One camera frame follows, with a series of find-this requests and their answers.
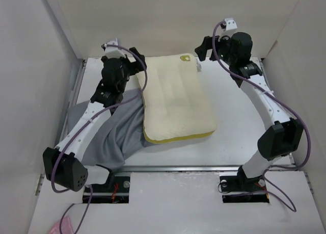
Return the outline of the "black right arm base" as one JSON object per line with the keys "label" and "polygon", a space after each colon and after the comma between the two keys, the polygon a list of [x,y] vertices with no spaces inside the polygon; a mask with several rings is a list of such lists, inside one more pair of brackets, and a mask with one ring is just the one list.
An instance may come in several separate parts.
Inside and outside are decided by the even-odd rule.
{"label": "black right arm base", "polygon": [[245,181],[238,175],[220,175],[218,190],[223,203],[269,203],[262,177]]}

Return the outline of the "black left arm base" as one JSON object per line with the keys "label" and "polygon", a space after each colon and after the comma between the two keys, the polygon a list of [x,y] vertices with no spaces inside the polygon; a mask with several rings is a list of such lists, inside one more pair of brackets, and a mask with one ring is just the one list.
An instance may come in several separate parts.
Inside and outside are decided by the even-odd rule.
{"label": "black left arm base", "polygon": [[103,185],[93,184],[93,195],[91,190],[85,188],[82,196],[83,203],[94,204],[125,204],[129,203],[130,174],[109,176],[107,182]]}

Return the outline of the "grey pillowcase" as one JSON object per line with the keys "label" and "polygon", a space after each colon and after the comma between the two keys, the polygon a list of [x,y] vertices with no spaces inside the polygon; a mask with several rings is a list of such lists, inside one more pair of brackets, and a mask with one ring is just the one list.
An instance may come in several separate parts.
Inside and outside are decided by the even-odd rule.
{"label": "grey pillowcase", "polygon": [[98,130],[81,160],[83,165],[102,165],[116,170],[136,152],[154,145],[146,141],[143,133],[144,104],[139,89],[123,94],[123,100],[133,97],[134,100],[117,107]]}

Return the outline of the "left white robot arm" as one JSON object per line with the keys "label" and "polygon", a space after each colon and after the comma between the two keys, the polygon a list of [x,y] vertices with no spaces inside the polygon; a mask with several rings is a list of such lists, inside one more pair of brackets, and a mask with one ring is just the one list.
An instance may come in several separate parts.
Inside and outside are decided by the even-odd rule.
{"label": "left white robot arm", "polygon": [[123,93],[129,78],[146,72],[147,65],[145,57],[135,47],[105,43],[102,48],[102,78],[86,110],[70,133],[55,148],[48,147],[43,153],[45,176],[56,193],[78,192],[93,184],[106,192],[114,186],[109,168],[86,166],[82,159],[92,139],[116,108],[136,99],[134,96],[123,100]]}

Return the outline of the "cream and yellow pillow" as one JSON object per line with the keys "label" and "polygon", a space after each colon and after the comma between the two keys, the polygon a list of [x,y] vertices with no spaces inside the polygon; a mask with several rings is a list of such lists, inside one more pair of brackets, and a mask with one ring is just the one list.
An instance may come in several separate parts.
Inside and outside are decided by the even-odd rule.
{"label": "cream and yellow pillow", "polygon": [[216,116],[189,53],[146,58],[147,73],[136,75],[144,104],[145,139],[154,144],[203,138],[217,128]]}

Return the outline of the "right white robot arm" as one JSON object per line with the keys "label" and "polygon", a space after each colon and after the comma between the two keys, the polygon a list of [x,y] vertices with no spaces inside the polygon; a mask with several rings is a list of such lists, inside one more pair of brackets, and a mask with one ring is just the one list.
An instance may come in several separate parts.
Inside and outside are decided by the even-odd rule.
{"label": "right white robot arm", "polygon": [[251,61],[252,45],[249,34],[237,32],[231,37],[206,36],[195,48],[200,61],[204,61],[211,50],[211,61],[224,61],[229,66],[232,79],[250,99],[265,127],[258,139],[257,151],[238,170],[236,184],[242,190],[252,187],[254,179],[279,158],[296,151],[304,130],[302,122],[291,117],[275,101],[262,70]]}

